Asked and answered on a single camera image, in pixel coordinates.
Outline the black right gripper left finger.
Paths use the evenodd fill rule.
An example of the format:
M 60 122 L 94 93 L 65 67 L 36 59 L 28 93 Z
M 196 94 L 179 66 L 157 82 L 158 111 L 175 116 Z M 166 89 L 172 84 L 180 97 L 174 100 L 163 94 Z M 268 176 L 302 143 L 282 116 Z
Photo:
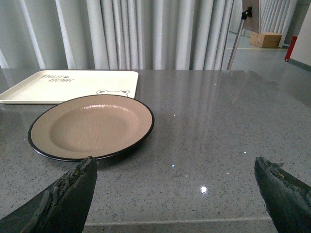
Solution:
M 92 203 L 97 163 L 88 157 L 0 221 L 2 233 L 81 233 Z

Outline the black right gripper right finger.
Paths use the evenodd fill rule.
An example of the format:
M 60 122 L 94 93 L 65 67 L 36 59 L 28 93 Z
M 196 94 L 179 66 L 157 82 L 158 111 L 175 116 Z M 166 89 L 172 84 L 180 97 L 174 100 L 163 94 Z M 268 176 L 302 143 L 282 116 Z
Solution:
M 254 174 L 267 211 L 279 233 L 311 231 L 311 187 L 281 164 L 257 157 Z

